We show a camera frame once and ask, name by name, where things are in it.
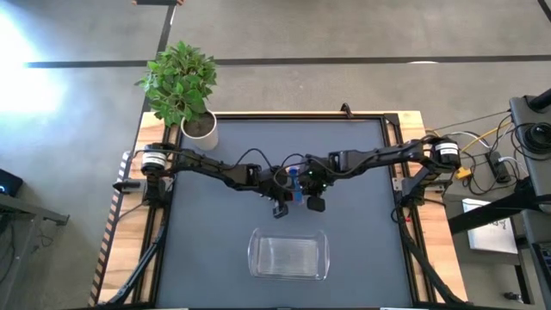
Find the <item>black flat device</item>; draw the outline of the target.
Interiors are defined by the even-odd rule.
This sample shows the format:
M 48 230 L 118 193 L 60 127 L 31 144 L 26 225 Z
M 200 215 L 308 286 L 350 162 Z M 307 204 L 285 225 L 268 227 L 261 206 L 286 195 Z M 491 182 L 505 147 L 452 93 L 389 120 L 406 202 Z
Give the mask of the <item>black flat device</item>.
M 0 194 L 16 197 L 22 185 L 20 177 L 0 169 Z

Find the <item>blue measuring cup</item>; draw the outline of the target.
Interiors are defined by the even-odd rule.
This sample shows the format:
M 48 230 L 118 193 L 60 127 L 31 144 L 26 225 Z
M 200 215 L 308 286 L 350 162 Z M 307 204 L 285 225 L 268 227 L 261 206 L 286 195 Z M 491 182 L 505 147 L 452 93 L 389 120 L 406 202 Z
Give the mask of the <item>blue measuring cup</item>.
M 301 205 L 304 203 L 304 197 L 302 194 L 302 187 L 299 183 L 300 168 L 297 165 L 293 165 L 287 169 L 287 172 L 292 190 L 292 202 L 295 205 Z

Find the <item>black metal rig frame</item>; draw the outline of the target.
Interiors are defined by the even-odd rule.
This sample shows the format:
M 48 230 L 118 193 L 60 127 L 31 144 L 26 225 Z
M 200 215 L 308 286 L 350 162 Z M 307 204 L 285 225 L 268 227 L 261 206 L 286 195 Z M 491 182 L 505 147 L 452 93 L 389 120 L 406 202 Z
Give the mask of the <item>black metal rig frame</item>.
M 306 155 L 369 152 L 404 144 L 395 115 L 241 114 L 217 115 L 219 143 L 211 151 L 179 135 L 139 146 L 134 157 L 142 179 L 140 152 L 152 143 L 192 149 L 226 164 L 259 164 L 278 172 Z M 164 179 L 167 205 L 158 233 L 127 281 L 97 310 L 323 310 L 385 307 L 462 309 L 430 265 L 424 248 L 408 231 L 399 205 L 402 180 L 422 169 L 414 162 L 372 168 L 337 180 L 322 194 L 323 213 L 287 202 L 288 215 L 276 219 L 276 201 L 253 191 L 237 191 L 218 179 L 182 171 Z M 277 232 L 323 231 L 331 265 L 323 281 L 259 278 L 248 266 L 248 245 L 257 228 Z

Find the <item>black diagonal beam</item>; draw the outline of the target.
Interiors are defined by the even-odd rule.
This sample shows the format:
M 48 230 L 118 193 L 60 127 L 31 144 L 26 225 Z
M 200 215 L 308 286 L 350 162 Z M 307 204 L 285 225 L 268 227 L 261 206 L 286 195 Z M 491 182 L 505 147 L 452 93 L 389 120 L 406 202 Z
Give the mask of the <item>black diagonal beam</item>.
M 456 234 L 509 218 L 524 210 L 545 213 L 542 205 L 551 205 L 551 194 L 537 195 L 533 189 L 519 190 L 449 219 L 449 228 L 452 234 Z

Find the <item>grey side desk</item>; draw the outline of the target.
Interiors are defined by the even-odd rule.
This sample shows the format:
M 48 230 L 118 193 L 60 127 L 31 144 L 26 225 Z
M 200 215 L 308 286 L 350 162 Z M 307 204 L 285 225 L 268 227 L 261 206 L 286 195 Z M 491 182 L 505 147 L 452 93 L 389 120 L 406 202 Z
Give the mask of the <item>grey side desk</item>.
M 0 194 L 0 310 L 6 310 L 15 285 L 27 267 L 41 224 L 65 226 L 68 214 Z

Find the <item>white plant pot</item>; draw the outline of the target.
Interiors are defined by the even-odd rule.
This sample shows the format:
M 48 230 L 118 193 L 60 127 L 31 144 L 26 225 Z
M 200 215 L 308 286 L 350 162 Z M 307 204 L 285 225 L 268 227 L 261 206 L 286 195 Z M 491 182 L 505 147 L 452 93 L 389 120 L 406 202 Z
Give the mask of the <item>white plant pot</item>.
M 192 121 L 182 119 L 180 129 L 187 139 L 203 151 L 211 151 L 219 143 L 218 120 L 210 110 Z

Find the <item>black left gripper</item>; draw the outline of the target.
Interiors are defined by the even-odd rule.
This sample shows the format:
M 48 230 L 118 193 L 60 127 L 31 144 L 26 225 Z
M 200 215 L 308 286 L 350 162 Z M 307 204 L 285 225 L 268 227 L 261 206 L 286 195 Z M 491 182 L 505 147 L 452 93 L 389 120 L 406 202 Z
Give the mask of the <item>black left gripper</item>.
M 266 196 L 269 200 L 279 203 L 287 203 L 295 201 L 295 192 L 293 190 L 284 189 L 282 186 L 287 181 L 291 181 L 294 177 L 293 170 L 285 170 L 278 172 L 280 166 L 264 169 L 258 173 L 258 186 L 260 195 Z

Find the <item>clear plastic basket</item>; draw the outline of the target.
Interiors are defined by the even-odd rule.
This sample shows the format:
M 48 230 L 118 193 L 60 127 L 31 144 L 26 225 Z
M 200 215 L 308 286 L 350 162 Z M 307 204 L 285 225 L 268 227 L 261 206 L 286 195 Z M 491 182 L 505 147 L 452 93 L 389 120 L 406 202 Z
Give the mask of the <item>clear plastic basket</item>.
M 323 231 L 277 232 L 257 228 L 250 237 L 248 266 L 252 276 L 277 280 L 323 281 L 331 265 Z

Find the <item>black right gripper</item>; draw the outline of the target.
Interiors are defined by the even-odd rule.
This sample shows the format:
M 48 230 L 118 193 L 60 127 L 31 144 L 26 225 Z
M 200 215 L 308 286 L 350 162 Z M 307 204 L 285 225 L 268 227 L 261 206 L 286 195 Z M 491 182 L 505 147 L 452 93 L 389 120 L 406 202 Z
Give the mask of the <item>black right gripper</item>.
M 313 158 L 307 158 L 300 173 L 301 193 L 304 196 L 313 195 L 321 197 L 331 185 L 329 171 L 325 162 L 319 162 Z

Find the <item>grey equipment stand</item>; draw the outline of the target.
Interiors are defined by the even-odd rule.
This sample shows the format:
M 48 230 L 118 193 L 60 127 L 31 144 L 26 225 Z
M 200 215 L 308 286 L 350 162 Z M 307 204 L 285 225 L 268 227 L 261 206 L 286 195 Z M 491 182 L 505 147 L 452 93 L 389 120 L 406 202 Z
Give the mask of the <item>grey equipment stand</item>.
M 537 195 L 551 195 L 551 151 L 533 152 L 525 139 L 525 132 L 537 123 L 551 125 L 551 88 L 539 96 L 521 96 L 510 99 L 513 122 L 516 125 L 520 152 Z

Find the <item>black power strip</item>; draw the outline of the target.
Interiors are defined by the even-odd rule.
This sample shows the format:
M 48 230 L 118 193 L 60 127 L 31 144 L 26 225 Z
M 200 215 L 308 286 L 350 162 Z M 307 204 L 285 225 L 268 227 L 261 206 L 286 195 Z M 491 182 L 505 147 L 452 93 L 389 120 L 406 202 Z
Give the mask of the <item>black power strip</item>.
M 511 181 L 511 176 L 506 165 L 500 160 L 501 154 L 497 151 L 488 152 L 485 154 L 485 157 L 496 182 L 509 183 Z

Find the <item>green leafy plant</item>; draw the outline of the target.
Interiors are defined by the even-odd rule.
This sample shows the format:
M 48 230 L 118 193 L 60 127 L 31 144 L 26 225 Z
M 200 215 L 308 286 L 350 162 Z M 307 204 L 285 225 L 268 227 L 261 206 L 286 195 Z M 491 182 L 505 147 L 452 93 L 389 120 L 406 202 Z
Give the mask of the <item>green leafy plant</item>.
M 168 46 L 146 65 L 137 85 L 154 115 L 167 127 L 197 122 L 207 113 L 206 101 L 216 85 L 214 57 L 183 41 Z

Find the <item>black yellow striped strip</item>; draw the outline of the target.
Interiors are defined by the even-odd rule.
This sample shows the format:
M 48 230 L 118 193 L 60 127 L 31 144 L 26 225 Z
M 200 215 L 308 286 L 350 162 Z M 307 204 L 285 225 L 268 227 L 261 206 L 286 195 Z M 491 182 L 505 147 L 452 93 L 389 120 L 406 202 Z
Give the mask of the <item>black yellow striped strip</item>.
M 121 210 L 121 203 L 119 202 L 120 197 L 121 192 L 118 189 L 115 189 L 111 198 L 107 223 L 103 232 L 102 243 L 100 246 L 95 273 L 92 280 L 90 298 L 88 300 L 88 305 L 90 307 L 96 306 L 98 304 L 100 293 L 102 292 L 102 283 L 108 265 L 108 258 L 110 255 L 113 240 L 115 238 L 115 218 Z

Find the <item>white paper sheet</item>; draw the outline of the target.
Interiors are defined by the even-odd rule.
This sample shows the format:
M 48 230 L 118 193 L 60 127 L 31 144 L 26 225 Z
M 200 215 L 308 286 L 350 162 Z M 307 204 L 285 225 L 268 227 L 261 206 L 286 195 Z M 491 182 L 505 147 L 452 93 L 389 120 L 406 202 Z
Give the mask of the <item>white paper sheet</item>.
M 510 218 L 468 230 L 467 237 L 471 250 L 518 254 Z

